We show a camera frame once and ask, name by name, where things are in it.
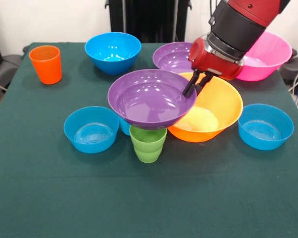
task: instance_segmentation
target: bowl rim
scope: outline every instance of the bowl rim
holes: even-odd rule
[[[165,46],[169,46],[169,45],[177,45],[177,44],[179,44],[179,43],[186,43],[186,44],[191,44],[191,45],[193,45],[193,43],[191,43],[191,42],[188,42],[188,41],[177,41],[177,42],[171,42],[171,43],[167,43],[167,44],[163,44],[162,46],[160,46],[158,49],[156,49],[155,51],[154,51],[154,53],[152,54],[152,61],[153,61],[153,64],[157,67],[157,68],[159,68],[159,69],[161,69],[157,64],[158,64],[158,62],[156,62],[155,60],[154,60],[154,57],[155,57],[155,55],[157,54],[157,52],[158,52],[158,50],[160,50],[161,48],[163,48],[163,47],[165,47]]]
[[[287,44],[288,48],[291,49],[290,52],[289,52],[289,56],[287,57],[286,60],[283,60],[283,61],[280,62],[280,63],[276,63],[276,64],[272,64],[272,65],[267,65],[267,66],[252,66],[252,65],[246,65],[246,64],[245,64],[245,61],[244,61],[244,66],[243,66],[243,67],[249,67],[249,68],[273,68],[273,67],[279,67],[279,66],[281,66],[282,64],[286,63],[286,62],[291,58],[291,56],[292,56],[292,54],[293,54],[293,48],[292,48],[292,46],[289,44],[288,41],[286,41],[283,37],[281,37],[281,36],[279,36],[279,35],[277,35],[277,34],[271,33],[270,31],[267,31],[267,30],[265,30],[265,31],[262,33],[262,35],[263,35],[263,34],[273,35],[273,36],[276,36],[276,37],[280,38],[281,40],[283,40],[283,41]]]
[[[100,108],[101,108],[101,109],[106,109],[107,111],[109,111],[110,113],[112,113],[112,114],[114,115],[114,117],[117,119],[116,127],[115,127],[115,129],[113,130],[113,134],[112,134],[110,137],[108,137],[106,140],[99,141],[99,142],[95,142],[95,143],[92,143],[92,144],[87,144],[87,143],[81,143],[81,142],[77,142],[77,141],[75,141],[75,140],[72,140],[72,139],[69,137],[69,135],[67,134],[67,132],[66,132],[66,130],[65,130],[65,125],[66,125],[66,123],[68,122],[68,119],[69,119],[71,116],[73,116],[74,114],[79,113],[80,111],[83,111],[83,110],[85,110],[85,109],[87,109],[87,108],[94,108],[94,109],[100,109]],[[118,116],[117,116],[117,115],[115,114],[115,112],[112,111],[111,109],[106,108],[106,107],[102,107],[102,106],[87,106],[87,107],[83,107],[83,108],[77,109],[76,111],[72,112],[70,115],[67,116],[67,118],[65,119],[64,124],[63,124],[63,131],[64,131],[65,136],[66,136],[66,137],[68,138],[68,140],[70,140],[71,142],[74,142],[74,143],[77,143],[77,144],[80,144],[80,145],[95,145],[95,144],[103,143],[103,142],[109,140],[110,138],[112,138],[113,136],[115,136],[115,134],[118,132],[118,129],[119,129],[119,123],[120,123],[120,122],[119,122]]]
[[[90,41],[93,40],[94,38],[101,37],[101,36],[103,36],[103,35],[109,35],[109,34],[115,34],[115,35],[121,34],[121,35],[128,35],[128,36],[131,36],[132,38],[134,38],[134,39],[137,40],[138,45],[139,45],[139,49],[137,50],[137,52],[136,52],[135,54],[131,55],[131,56],[128,57],[127,59],[123,59],[123,60],[120,60],[120,61],[105,61],[105,60],[103,60],[103,59],[95,58],[94,56],[92,56],[91,54],[88,53],[88,51],[87,51],[87,49],[86,49],[86,46],[87,46],[88,42],[90,42]],[[136,55],[138,55],[139,52],[140,52],[141,49],[142,49],[142,44],[141,44],[140,40],[139,40],[137,37],[135,37],[135,36],[133,36],[133,35],[131,35],[131,34],[124,33],[124,32],[115,32],[115,31],[114,31],[114,32],[104,32],[104,33],[98,34],[98,35],[96,35],[96,36],[93,36],[92,38],[90,38],[90,39],[85,43],[85,45],[84,45],[84,49],[85,49],[86,54],[87,54],[89,57],[91,57],[92,59],[94,59],[94,60],[98,60],[98,61],[101,61],[101,62],[115,63],[115,62],[124,62],[124,61],[129,60],[129,59],[135,57]]]
[[[244,108],[243,108],[243,111],[245,108],[248,108],[248,107],[253,107],[253,106],[265,106],[265,107],[268,107],[268,108],[271,108],[271,109],[275,109],[277,111],[280,111],[282,114],[284,114],[289,120],[290,122],[292,123],[292,131],[290,132],[290,134],[288,136],[286,136],[285,138],[283,139],[279,139],[279,140],[267,140],[267,139],[262,139],[262,138],[259,138],[259,137],[256,137],[254,136],[253,134],[249,133],[247,130],[245,130],[242,126],[242,124],[240,123],[240,118],[238,119],[238,125],[239,125],[239,130],[240,128],[243,129],[243,131],[245,131],[247,134],[251,135],[252,137],[258,139],[258,140],[261,140],[261,141],[266,141],[266,142],[282,142],[282,141],[286,141],[288,140],[292,134],[294,133],[294,130],[295,130],[295,125],[294,125],[294,122],[292,120],[292,118],[286,113],[284,112],[283,110],[281,110],[280,108],[277,108],[275,106],[272,106],[272,105],[269,105],[269,104],[265,104],[265,103],[253,103],[253,104],[249,104],[249,105],[246,105]]]
[[[191,73],[191,72],[187,72],[187,73],[180,73],[180,75],[181,75],[181,74],[192,74],[192,73]],[[222,130],[225,130],[225,129],[229,128],[230,126],[232,126],[233,124],[235,124],[235,123],[239,120],[240,116],[241,116],[242,113],[243,113],[243,107],[244,107],[243,98],[242,98],[241,94],[239,93],[239,91],[238,91],[233,85],[231,85],[231,84],[230,84],[229,82],[227,82],[226,80],[224,80],[224,79],[222,79],[222,78],[220,78],[220,77],[216,77],[216,76],[215,76],[215,78],[216,78],[217,80],[221,80],[224,84],[226,84],[228,87],[230,87],[231,89],[233,89],[233,91],[235,91],[235,92],[237,93],[238,98],[240,99],[240,102],[241,102],[241,110],[240,110],[240,112],[239,112],[239,114],[238,114],[237,119],[236,119],[234,122],[228,124],[228,125],[225,126],[225,127],[219,127],[219,128],[217,128],[216,130],[212,130],[212,131],[184,130],[184,129],[181,129],[181,128],[179,128],[179,127],[176,127],[176,125],[175,125],[176,123],[175,123],[174,125],[170,126],[170,127],[175,127],[175,128],[177,128],[177,129],[179,129],[179,130],[187,131],[187,132],[193,132],[193,133],[214,133],[214,132],[222,131]]]
[[[174,121],[174,120],[177,120],[177,119],[183,117],[183,116],[184,116],[185,114],[187,114],[188,111],[194,106],[194,104],[195,104],[195,102],[196,102],[196,100],[197,100],[197,93],[196,93],[196,90],[194,90],[194,93],[193,93],[194,100],[193,100],[193,104],[190,106],[190,108],[187,109],[184,113],[182,113],[182,114],[180,114],[180,115],[178,115],[178,116],[176,116],[176,117],[174,117],[174,118],[170,118],[170,119],[168,119],[168,120],[163,120],[163,121],[150,121],[150,122],[148,122],[148,121],[135,121],[135,120],[133,120],[133,119],[128,119],[127,117],[125,117],[124,115],[122,115],[121,113],[117,112],[117,111],[114,109],[113,105],[111,104],[111,100],[109,100],[109,94],[110,94],[110,91],[111,91],[112,87],[115,85],[115,83],[116,83],[118,80],[120,80],[122,77],[125,77],[125,76],[127,76],[127,75],[129,75],[129,74],[133,74],[133,73],[136,73],[136,72],[139,72],[139,71],[163,71],[163,72],[166,72],[166,73],[170,73],[170,74],[176,75],[177,77],[182,77],[182,78],[187,82],[187,79],[184,78],[183,76],[181,76],[180,74],[177,74],[177,73],[174,73],[174,72],[171,72],[171,71],[167,71],[167,70],[156,69],[156,68],[146,68],[146,69],[135,70],[135,71],[132,71],[132,72],[129,72],[129,73],[126,73],[126,74],[122,75],[121,77],[119,77],[118,79],[116,79],[116,81],[115,81],[114,83],[112,83],[112,85],[111,85],[110,88],[108,89],[108,93],[107,93],[107,101],[108,101],[110,107],[112,108],[112,110],[113,110],[115,113],[117,113],[119,116],[121,116],[123,119],[125,119],[127,122],[128,122],[128,121],[132,121],[133,124],[138,124],[138,125],[140,125],[140,126],[151,126],[151,125],[154,126],[155,124],[156,124],[156,125],[157,125],[157,124],[167,124],[167,122],[169,122],[169,121]]]

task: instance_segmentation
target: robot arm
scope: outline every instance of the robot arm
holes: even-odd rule
[[[189,61],[194,74],[183,95],[189,97],[194,89],[199,94],[213,76],[226,80],[236,78],[242,71],[244,55],[289,2],[222,0],[209,20],[210,34],[206,40],[195,40],[190,49]],[[200,73],[206,76],[196,85]]]

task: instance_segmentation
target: purple bowl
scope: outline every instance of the purple bowl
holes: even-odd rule
[[[153,63],[159,69],[174,73],[192,72],[189,52],[192,43],[173,42],[158,48],[152,56]]]
[[[194,105],[197,95],[182,95],[188,81],[179,74],[143,69],[118,78],[109,88],[111,108],[129,124],[160,129],[175,124]]]

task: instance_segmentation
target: orange bowl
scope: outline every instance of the orange bowl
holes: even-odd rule
[[[193,73],[180,75],[190,80]],[[201,74],[197,83],[204,76]],[[168,130],[180,140],[204,142],[233,125],[242,112],[243,100],[239,92],[225,80],[213,77],[191,110]]]

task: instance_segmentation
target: blue bowl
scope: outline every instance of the blue bowl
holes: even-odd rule
[[[140,41],[122,32],[100,34],[85,44],[85,51],[94,65],[111,75],[122,74],[133,66],[140,50]]]
[[[118,116],[104,107],[86,107],[65,120],[64,133],[73,146],[88,154],[107,150],[116,140]]]
[[[130,124],[128,122],[126,122],[124,119],[122,119],[120,116],[118,116],[119,118],[119,123],[120,123],[120,128],[123,131],[123,133],[125,135],[129,135],[130,136]]]
[[[258,150],[274,150],[293,134],[294,123],[279,108],[251,104],[243,109],[238,120],[238,132],[247,145]]]

